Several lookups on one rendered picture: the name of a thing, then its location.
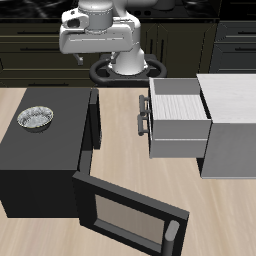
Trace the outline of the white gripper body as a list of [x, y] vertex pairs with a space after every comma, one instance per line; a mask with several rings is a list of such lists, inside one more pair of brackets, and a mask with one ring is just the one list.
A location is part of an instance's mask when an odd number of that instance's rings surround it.
[[63, 54], [129, 52], [140, 41], [138, 28], [116, 23], [101, 34], [84, 28], [60, 27], [59, 48]]

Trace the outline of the white speckled bowl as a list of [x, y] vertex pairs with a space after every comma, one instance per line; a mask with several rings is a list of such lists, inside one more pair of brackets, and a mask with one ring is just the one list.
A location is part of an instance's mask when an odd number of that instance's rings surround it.
[[23, 110], [17, 117], [17, 123], [27, 132], [40, 133], [51, 125], [53, 111], [45, 106], [34, 106]]

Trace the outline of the grey open drawer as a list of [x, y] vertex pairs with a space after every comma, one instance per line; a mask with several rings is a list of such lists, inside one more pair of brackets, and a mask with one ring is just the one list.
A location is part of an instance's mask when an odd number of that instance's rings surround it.
[[202, 158], [211, 118], [196, 78], [150, 78], [148, 108], [151, 158]]

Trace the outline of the dark kitchen cupboards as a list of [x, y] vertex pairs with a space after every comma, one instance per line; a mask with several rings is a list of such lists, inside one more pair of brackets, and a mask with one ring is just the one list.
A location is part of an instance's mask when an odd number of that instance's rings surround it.
[[[91, 87], [89, 69], [101, 57], [78, 65], [59, 51], [63, 12], [78, 0], [0, 0], [0, 87]], [[141, 22], [141, 47], [167, 68], [169, 77], [194, 77], [210, 68], [217, 24], [256, 24], [256, 0], [175, 0], [159, 11], [130, 7]]]

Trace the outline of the black microwave oven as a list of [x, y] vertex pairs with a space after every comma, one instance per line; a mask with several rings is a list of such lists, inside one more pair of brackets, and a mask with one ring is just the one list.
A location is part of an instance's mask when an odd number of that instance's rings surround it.
[[0, 143], [0, 201], [9, 218], [76, 218], [73, 174], [83, 151], [100, 147], [96, 88], [29, 88], [16, 112], [53, 111], [49, 128], [31, 133], [13, 118]]

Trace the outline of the grey white cabinet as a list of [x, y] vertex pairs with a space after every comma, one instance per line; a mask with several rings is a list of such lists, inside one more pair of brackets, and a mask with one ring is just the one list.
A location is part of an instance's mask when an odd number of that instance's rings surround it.
[[212, 125], [201, 177], [256, 178], [256, 74], [198, 74]]

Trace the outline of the black microwave door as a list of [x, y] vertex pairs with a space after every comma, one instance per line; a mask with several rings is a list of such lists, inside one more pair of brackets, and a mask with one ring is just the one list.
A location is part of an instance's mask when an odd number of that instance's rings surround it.
[[181, 256], [187, 211], [83, 172], [72, 181], [82, 226], [150, 256]]

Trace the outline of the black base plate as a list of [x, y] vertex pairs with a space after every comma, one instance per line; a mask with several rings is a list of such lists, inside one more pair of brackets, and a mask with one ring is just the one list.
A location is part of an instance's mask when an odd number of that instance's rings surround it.
[[166, 67], [157, 60], [154, 54], [146, 54], [145, 61], [148, 67], [136, 75], [121, 75], [108, 67], [110, 54], [103, 54], [89, 71], [90, 79], [98, 87], [131, 87], [142, 88], [149, 86], [149, 78], [166, 78]]

